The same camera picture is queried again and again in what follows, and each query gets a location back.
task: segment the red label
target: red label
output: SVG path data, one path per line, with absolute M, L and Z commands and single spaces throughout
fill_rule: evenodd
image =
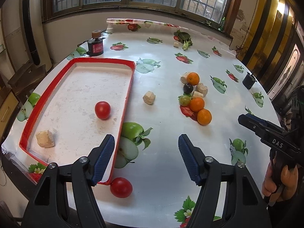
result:
M 93 45 L 93 53 L 100 53 L 103 51 L 103 43 Z

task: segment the red tomato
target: red tomato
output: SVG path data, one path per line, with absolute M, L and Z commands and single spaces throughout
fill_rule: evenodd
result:
M 110 185 L 111 193 L 118 198 L 128 197 L 132 191 L 132 184 L 123 177 L 115 178 Z
M 95 105 L 95 113 L 99 119 L 107 119 L 110 115 L 111 107 L 108 102 L 100 101 Z

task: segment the red tray rim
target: red tray rim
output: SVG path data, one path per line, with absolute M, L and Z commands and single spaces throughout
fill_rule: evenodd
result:
M 35 123 L 38 119 L 38 116 L 39 116 L 40 112 L 42 111 L 42 109 L 43 109 L 45 103 L 47 102 L 48 98 L 50 97 L 51 93 L 54 91 L 55 87 L 60 82 L 60 80 L 65 76 L 67 71 L 76 63 L 115 63 L 115 64 L 127 65 L 128 67 L 131 68 L 132 75 L 131 75 L 131 79 L 130 79 L 130 83 L 129 83 L 129 87 L 128 87 L 128 91 L 127 91 L 127 97 L 126 97 L 126 100 L 125 100 L 125 105 L 124 105 L 124 108 L 123 108 L 123 115 L 122 115 L 122 119 L 121 119 L 121 122 L 120 122 L 120 128 L 119 128 L 119 133 L 118 133 L 119 136 L 118 136 L 116 144 L 118 145 L 118 143 L 119 143 L 121 128 L 122 128 L 122 124 L 123 124 L 124 117 L 125 117 L 125 112 L 126 112 L 126 108 L 127 108 L 127 102 L 128 102 L 128 99 L 129 99 L 131 85 L 132 85 L 132 82 L 133 82 L 133 74 L 134 74 L 134 71 L 135 71 L 135 63 L 133 61 L 130 61 L 130 60 L 115 59 L 115 58 L 90 58 L 90 57 L 74 58 L 74 59 L 70 60 L 63 67 L 63 69 L 57 74 L 57 76 L 55 76 L 55 78 L 52 80 L 52 82 L 49 84 L 49 86 L 43 92 L 43 94 L 41 95 L 37 104 L 34 106 L 32 112 L 31 112 L 31 115 L 29 116 L 29 118 L 28 118 L 28 120 L 27 120 L 27 122 L 24 126 L 23 132 L 21 134 L 19 147 L 24 152 L 26 152 L 29 156 L 31 156 L 32 158 L 34 158 L 35 160 L 37 160 L 38 162 L 40 162 L 41 164 L 43 164 L 45 166 L 48 165 L 46 162 L 44 162 L 43 160 L 39 159 L 38 157 L 36 157 L 35 155 L 33 155 L 33 154 L 31 154 L 30 152 L 27 151 L 28 139 L 29 139 L 29 137 L 32 133 L 33 127 L 34 127 L 34 125 L 35 125 Z M 116 150 L 115 150 L 115 154 L 114 154 L 114 158 L 113 158 L 113 165 L 112 165 L 112 168 L 111 168 L 109 179 L 106 182 L 98 182 L 99 184 L 103 184 L 103 185 L 110 185 L 111 184 L 111 179 L 112 179 L 112 175 L 113 175 L 113 167 L 114 167 L 114 162 L 115 162 L 115 159 L 116 159 L 117 150 L 118 150 L 118 147 L 116 147 Z

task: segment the orange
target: orange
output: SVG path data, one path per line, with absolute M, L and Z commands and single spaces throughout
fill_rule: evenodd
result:
M 187 82 L 193 86 L 196 86 L 200 82 L 200 77 L 197 73 L 191 72 L 187 76 Z
M 210 111 L 202 109 L 197 113 L 197 121 L 201 125 L 208 125 L 212 120 Z
M 196 97 L 190 101 L 190 110 L 199 112 L 205 106 L 205 101 L 201 97 Z

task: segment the brown cap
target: brown cap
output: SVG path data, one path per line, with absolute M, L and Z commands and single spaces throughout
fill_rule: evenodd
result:
M 92 31 L 92 38 L 98 39 L 100 37 L 101 37 L 101 31 L 100 30 Z

